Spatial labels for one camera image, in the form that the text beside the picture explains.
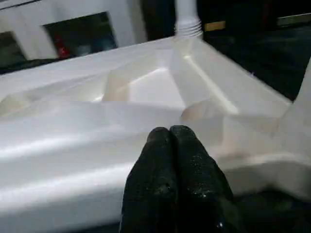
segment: white window frame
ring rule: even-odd
[[[108,12],[118,47],[146,41],[139,0],[41,0],[17,7],[24,18],[40,58],[57,58],[43,25]]]
[[[16,7],[0,10],[0,33],[11,32],[27,60],[37,59],[38,50]]]

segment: fingertip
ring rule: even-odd
[[[170,132],[178,139],[196,138],[192,129],[185,125],[174,125],[170,128]]]
[[[168,140],[170,138],[170,132],[165,127],[157,127],[153,129],[148,137],[147,142],[155,141],[155,140]]]

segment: white plastic surface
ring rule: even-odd
[[[0,109],[13,109],[0,118],[0,232],[118,221],[148,132],[174,124],[196,132],[235,194],[274,186],[311,199],[310,157],[275,132],[290,102],[198,39],[158,43],[168,44],[109,52],[97,74],[61,76],[52,64],[37,70],[54,75],[0,81]]]
[[[283,139],[287,150],[311,154],[311,61],[308,64],[299,94],[280,120],[275,135]]]

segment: white plastic tray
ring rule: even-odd
[[[291,154],[273,134],[289,101],[209,45],[178,41],[126,64],[110,63],[113,68],[95,76],[6,90],[10,96],[0,102],[1,232],[119,220],[125,179],[148,132],[174,124],[197,133],[235,194],[271,185],[311,197],[302,178],[310,173],[308,157]]]

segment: yellow label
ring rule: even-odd
[[[205,32],[215,31],[215,30],[222,30],[225,28],[225,21],[207,23],[204,26]]]

